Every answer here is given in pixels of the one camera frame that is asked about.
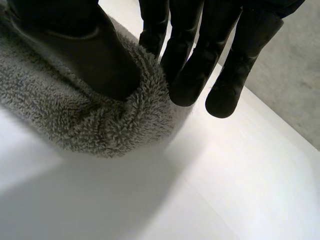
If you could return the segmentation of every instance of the white surface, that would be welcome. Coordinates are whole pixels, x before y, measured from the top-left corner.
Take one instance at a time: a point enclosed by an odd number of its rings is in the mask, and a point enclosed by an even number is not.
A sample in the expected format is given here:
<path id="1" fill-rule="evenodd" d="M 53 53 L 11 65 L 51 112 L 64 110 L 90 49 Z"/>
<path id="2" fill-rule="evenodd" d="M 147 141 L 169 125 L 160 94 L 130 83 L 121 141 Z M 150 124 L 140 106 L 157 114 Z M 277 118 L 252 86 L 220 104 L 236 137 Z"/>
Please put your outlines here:
<path id="1" fill-rule="evenodd" d="M 137 36 L 130 3 L 107 12 Z M 209 116 L 219 70 L 173 139 L 120 159 L 56 149 L 0 107 L 0 240 L 320 239 L 319 152 L 247 89 Z"/>

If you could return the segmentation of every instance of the gray fleece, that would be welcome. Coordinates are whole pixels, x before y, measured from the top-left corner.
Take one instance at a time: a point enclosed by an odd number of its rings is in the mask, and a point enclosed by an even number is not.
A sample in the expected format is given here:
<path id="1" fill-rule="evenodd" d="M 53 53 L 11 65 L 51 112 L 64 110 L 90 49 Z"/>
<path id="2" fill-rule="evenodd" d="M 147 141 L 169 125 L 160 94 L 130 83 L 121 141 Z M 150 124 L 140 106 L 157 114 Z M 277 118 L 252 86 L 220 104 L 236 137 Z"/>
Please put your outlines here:
<path id="1" fill-rule="evenodd" d="M 141 69 L 141 84 L 122 103 L 95 93 L 49 52 L 17 34 L 4 17 L 5 4 L 0 0 L 0 104 L 52 143 L 119 157 L 169 136 L 185 116 L 170 102 L 157 61 L 126 37 L 119 35 Z"/>

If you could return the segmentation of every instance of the black glove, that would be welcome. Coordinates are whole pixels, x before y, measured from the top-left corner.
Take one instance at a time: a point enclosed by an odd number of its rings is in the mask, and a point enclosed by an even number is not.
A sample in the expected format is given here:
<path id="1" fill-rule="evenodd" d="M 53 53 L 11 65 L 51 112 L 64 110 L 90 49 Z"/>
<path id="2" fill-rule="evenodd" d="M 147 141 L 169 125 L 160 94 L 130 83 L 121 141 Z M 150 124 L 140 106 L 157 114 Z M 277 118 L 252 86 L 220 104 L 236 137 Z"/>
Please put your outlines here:
<path id="1" fill-rule="evenodd" d="M 139 43 L 159 57 L 169 9 L 172 33 L 161 59 L 171 100 L 194 104 L 214 70 L 239 16 L 235 39 L 224 68 L 206 100 L 207 111 L 229 117 L 262 48 L 304 0 L 139 0 L 143 32 Z M 189 60 L 199 18 L 199 39 Z"/>

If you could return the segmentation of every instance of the fleece cloth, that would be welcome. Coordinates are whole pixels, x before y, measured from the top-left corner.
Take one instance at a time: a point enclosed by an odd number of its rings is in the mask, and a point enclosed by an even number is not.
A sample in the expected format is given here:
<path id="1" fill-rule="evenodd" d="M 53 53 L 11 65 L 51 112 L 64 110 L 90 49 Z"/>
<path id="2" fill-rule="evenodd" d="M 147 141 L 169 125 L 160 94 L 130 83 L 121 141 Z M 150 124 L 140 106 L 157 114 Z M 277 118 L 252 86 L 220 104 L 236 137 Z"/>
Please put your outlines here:
<path id="1" fill-rule="evenodd" d="M 99 157 L 119 157 L 168 137 L 179 116 L 155 58 L 119 34 L 141 70 L 140 87 L 118 102 L 77 78 L 50 52 L 19 35 L 0 0 L 0 104 L 57 146 Z"/>

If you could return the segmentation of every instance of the gloved hand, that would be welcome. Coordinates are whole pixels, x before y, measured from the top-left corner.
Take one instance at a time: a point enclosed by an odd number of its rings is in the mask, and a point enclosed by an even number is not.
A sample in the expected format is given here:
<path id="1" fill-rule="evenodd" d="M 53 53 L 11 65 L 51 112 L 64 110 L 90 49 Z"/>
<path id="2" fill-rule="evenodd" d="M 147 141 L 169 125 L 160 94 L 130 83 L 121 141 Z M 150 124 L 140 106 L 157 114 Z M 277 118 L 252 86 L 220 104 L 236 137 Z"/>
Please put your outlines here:
<path id="1" fill-rule="evenodd" d="M 156 58 L 159 57 L 170 10 L 172 33 L 160 64 L 166 74 L 171 100 L 179 106 L 187 107 L 199 97 L 240 17 L 224 68 L 205 104 L 211 115 L 226 118 L 234 112 L 260 51 L 283 25 L 281 18 L 293 13 L 303 2 L 139 0 L 143 19 L 139 44 Z M 187 61 L 201 11 L 199 39 Z"/>

